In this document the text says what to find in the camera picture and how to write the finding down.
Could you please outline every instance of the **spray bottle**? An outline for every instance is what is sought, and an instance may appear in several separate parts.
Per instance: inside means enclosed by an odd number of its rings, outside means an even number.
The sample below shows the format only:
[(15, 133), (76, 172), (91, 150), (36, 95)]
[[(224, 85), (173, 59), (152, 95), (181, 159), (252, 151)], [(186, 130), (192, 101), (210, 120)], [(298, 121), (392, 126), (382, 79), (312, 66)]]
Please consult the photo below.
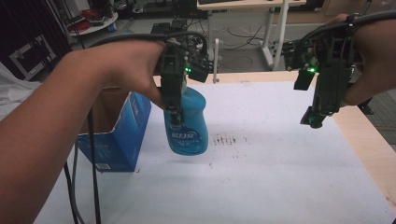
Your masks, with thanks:
[(163, 112), (169, 147), (176, 154), (194, 156), (206, 151), (205, 105), (205, 97), (200, 92), (184, 85), (180, 113)]

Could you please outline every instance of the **blue box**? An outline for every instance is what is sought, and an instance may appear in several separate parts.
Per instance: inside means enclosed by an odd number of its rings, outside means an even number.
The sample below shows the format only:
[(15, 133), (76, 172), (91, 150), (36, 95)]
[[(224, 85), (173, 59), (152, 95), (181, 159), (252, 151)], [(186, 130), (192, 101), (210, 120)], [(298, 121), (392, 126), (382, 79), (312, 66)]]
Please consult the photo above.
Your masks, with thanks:
[[(134, 171), (150, 110), (150, 101), (138, 93), (102, 90), (92, 107), (97, 171)], [(78, 135), (78, 148), (92, 162), (87, 122)]]

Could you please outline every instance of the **white paper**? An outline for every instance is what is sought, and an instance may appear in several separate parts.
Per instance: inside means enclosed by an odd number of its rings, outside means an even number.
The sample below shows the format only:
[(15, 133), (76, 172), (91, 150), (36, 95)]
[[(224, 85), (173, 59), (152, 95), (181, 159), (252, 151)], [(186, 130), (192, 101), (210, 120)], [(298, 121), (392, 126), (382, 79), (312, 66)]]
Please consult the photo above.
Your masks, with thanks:
[[(391, 223), (396, 217), (332, 118), (301, 125), (311, 91), (292, 82), (196, 85), (207, 152), (179, 156), (153, 107), (136, 171), (99, 174), (103, 223)], [(91, 165), (79, 153), (77, 200), (93, 223)], [(64, 175), (36, 223), (72, 223)]]

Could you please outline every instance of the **black cable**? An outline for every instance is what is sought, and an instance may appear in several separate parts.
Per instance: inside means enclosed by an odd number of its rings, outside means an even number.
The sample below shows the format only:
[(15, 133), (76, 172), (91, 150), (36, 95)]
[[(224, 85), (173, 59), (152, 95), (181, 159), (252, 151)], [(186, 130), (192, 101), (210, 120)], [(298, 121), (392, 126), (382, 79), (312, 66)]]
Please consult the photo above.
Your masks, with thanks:
[(238, 46), (238, 47), (235, 47), (235, 48), (227, 49), (227, 50), (240, 49), (240, 48), (242, 48), (242, 47), (244, 47), (244, 46), (250, 44), (250, 42), (256, 37), (257, 33), (260, 31), (261, 28), (262, 28), (262, 26), (260, 26), (260, 28), (259, 28), (259, 29), (256, 31), (256, 33), (247, 41), (246, 44), (241, 45), (241, 46)]
[(72, 204), (72, 181), (70, 178), (70, 172), (69, 172), (69, 167), (67, 165), (67, 162), (64, 164), (64, 174), (66, 175), (66, 182), (67, 182), (67, 190), (69, 192), (69, 201), (70, 201), (70, 207), (72, 209), (72, 215), (73, 215), (73, 220), (75, 224), (78, 224), (78, 219), (76, 216), (76, 212), (73, 209), (73, 204)]
[(81, 214), (78, 211), (77, 203), (76, 203), (76, 173), (77, 173), (77, 160), (78, 160), (78, 142), (75, 143), (75, 155), (73, 159), (73, 173), (72, 173), (72, 188), (71, 188), (71, 202), (74, 211), (76, 212), (76, 216), (81, 224), (85, 224), (84, 220), (81, 217)]
[(127, 40), (127, 39), (144, 39), (144, 40), (161, 40), (161, 41), (166, 41), (170, 37), (178, 37), (178, 36), (183, 36), (183, 35), (195, 35), (201, 38), (202, 40), (202, 49), (201, 49), (201, 54), (207, 54), (207, 41), (206, 37), (198, 32), (194, 31), (184, 31), (184, 32), (176, 32), (176, 33), (171, 33), (171, 34), (124, 34), (124, 35), (115, 35), (111, 36), (109, 38), (100, 40), (93, 45), (90, 46), (96, 47), (99, 45), (104, 45), (110, 42), (114, 41), (120, 41), (120, 40)]
[(92, 156), (92, 180), (93, 180), (93, 198), (95, 204), (95, 217), (96, 217), (96, 224), (101, 224), (102, 220), (100, 217), (100, 204), (99, 204), (99, 192), (98, 192), (98, 185), (97, 185), (97, 177), (96, 177), (96, 159), (95, 159), (95, 139), (93, 133), (93, 115), (92, 109), (88, 113), (88, 129), (90, 133), (90, 147), (91, 147), (91, 156)]

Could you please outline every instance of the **desk leg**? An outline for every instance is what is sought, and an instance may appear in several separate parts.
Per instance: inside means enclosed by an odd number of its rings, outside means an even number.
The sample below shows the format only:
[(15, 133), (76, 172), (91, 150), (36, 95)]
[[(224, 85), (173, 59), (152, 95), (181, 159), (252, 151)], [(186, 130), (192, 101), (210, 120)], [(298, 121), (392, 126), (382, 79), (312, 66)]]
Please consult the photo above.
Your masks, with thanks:
[(268, 9), (268, 14), (265, 22), (265, 34), (263, 40), (260, 42), (262, 48), (262, 54), (264, 55), (265, 61), (267, 65), (273, 69), (274, 68), (274, 60), (271, 51), (268, 48), (268, 43), (270, 41), (271, 34), (271, 26), (274, 18), (275, 8), (271, 7)]
[(275, 69), (279, 65), (280, 53), (282, 52), (288, 11), (289, 11), (289, 0), (283, 0), (282, 8), (280, 9), (279, 17), (277, 18), (277, 26), (276, 26), (276, 38), (278, 38), (278, 42), (276, 47), (276, 56), (274, 63)]

